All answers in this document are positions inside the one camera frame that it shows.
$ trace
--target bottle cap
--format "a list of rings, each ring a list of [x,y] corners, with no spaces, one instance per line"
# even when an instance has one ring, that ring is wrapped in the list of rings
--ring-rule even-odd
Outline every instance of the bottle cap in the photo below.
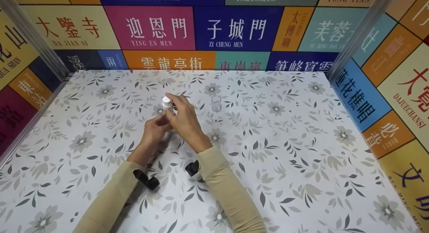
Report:
[[[162,106],[163,106],[163,107],[170,107],[170,106],[173,106],[173,102],[170,100],[170,98],[168,98],[168,97],[163,97],[163,98],[162,98]]]

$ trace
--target floral tablecloth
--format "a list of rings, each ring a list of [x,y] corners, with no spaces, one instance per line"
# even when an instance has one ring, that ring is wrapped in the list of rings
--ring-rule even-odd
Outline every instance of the floral tablecloth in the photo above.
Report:
[[[162,111],[184,94],[269,232],[418,232],[323,73],[80,71],[0,173],[0,232],[71,232]],[[211,97],[222,98],[213,112]],[[231,232],[174,132],[113,232]]]

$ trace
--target black clip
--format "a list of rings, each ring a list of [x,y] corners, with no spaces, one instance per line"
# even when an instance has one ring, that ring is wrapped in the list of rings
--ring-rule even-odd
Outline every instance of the black clip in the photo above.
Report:
[[[157,180],[157,178],[152,177],[149,179],[147,175],[140,169],[134,170],[133,174],[136,179],[140,180],[140,182],[142,182],[150,190],[154,190],[160,185],[160,182]]]
[[[198,169],[199,169],[199,162],[198,162],[198,160],[195,160],[195,162],[193,162],[193,163],[189,163],[185,167],[185,170],[188,172],[188,174],[191,177],[194,176],[196,173],[198,173]]]

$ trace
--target clear glass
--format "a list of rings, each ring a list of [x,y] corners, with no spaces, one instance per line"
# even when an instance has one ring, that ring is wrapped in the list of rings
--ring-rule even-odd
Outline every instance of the clear glass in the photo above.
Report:
[[[211,110],[214,112],[221,111],[222,109],[222,98],[220,96],[213,96],[211,98]]]

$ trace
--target person's left hand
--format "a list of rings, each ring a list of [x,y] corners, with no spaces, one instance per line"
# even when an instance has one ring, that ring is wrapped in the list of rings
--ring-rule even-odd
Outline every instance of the person's left hand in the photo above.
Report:
[[[158,143],[162,140],[165,133],[171,129],[173,129],[173,127],[170,125],[164,113],[146,121],[141,141],[134,152],[127,158],[127,161],[145,166],[157,149]]]

